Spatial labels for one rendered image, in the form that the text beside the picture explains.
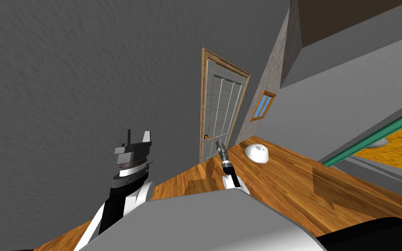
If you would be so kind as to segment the wooden framed window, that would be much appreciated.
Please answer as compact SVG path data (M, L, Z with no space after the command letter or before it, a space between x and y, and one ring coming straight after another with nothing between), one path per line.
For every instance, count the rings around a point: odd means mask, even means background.
M256 108L254 109L254 112L249 121L263 119L275 97L276 94L264 90L260 95L258 104L256 105Z

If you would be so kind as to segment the green long bar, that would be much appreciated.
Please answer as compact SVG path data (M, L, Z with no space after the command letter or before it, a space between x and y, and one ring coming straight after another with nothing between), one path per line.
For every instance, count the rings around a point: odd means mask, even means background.
M363 138L361 141L354 144L353 146L345 149L344 151L340 152L339 154L335 155L334 157L323 162L323 164L325 166L333 166L334 164L346 159L347 157L355 154L358 151L361 151L362 149L366 148L367 146L370 146L373 143L378 142L382 138L385 138L400 129L402 129L402 116L399 119L396 119L395 121L389 123L388 125L382 127L381 129L375 131L371 135Z

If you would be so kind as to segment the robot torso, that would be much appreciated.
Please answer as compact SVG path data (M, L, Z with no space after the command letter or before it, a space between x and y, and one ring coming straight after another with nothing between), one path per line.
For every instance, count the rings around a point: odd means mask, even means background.
M293 220L239 189L147 201L81 251L326 251Z

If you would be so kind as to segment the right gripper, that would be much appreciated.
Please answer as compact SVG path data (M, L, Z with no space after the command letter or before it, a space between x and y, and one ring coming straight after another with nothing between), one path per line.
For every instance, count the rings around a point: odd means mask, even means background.
M219 140L216 141L216 148L221 159L228 159L227 149L223 143L220 143Z

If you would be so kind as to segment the white round dome object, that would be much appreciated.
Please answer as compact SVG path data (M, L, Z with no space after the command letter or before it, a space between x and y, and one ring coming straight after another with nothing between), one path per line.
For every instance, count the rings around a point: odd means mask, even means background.
M251 144L245 148L245 155L255 163L267 163L269 160L268 148L262 144Z

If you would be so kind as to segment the grey panelled door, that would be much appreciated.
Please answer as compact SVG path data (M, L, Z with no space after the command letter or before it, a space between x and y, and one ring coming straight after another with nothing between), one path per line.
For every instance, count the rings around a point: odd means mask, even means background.
M217 140L225 146L228 144L245 82L245 77L207 60L201 155L203 163L218 154Z

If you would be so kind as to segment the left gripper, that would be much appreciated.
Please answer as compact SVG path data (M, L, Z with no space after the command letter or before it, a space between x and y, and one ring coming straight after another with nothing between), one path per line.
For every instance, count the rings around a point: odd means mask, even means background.
M131 140L131 130L127 130L127 145L121 144L120 147L115 147L114 155L117 156L118 162L135 162L143 160L150 153L151 133L150 131L145 131L143 135L142 142L130 144Z

